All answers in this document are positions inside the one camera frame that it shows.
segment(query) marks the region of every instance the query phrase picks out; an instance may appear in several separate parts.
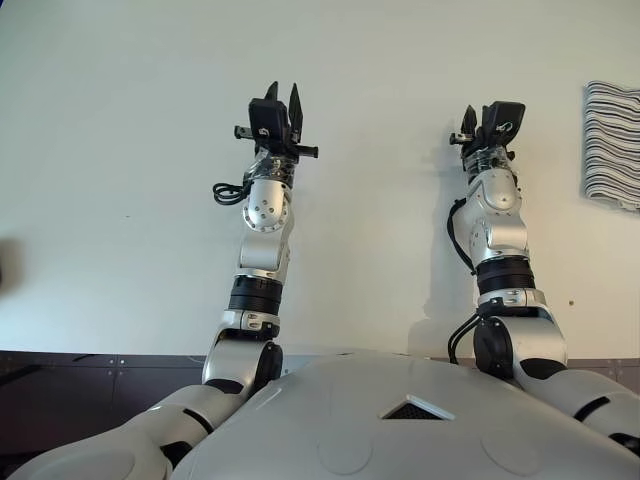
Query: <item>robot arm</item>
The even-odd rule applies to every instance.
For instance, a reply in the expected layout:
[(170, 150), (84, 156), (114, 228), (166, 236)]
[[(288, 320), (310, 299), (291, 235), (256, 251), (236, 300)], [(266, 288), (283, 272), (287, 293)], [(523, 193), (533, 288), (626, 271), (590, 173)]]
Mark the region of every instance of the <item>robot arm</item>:
[[(481, 371), (514, 380), (640, 456), (640, 398), (607, 377), (566, 368), (564, 338), (544, 294), (536, 289), (520, 218), (518, 178), (510, 167), (514, 153), (506, 150), (523, 115), (522, 104), (494, 102), (483, 108), (476, 130), (475, 111), (468, 107), (461, 133), (451, 135), (450, 143), (462, 145), (469, 190), (452, 208), (449, 233), (477, 275), (480, 293), (475, 318), (464, 330), (475, 328)], [(455, 362), (455, 348), (451, 360)]]
[(280, 376), (278, 308), (293, 228), (291, 188), (299, 156), (318, 149), (297, 145), (302, 111), (297, 88), (287, 108), (277, 83), (249, 104), (256, 158), (242, 187), (214, 186), (218, 203), (244, 200), (245, 234), (229, 307), (203, 370), (203, 384), (178, 390), (121, 427), (46, 452), (19, 468), (12, 480), (102, 478), (164, 480), (182, 458), (270, 380)]

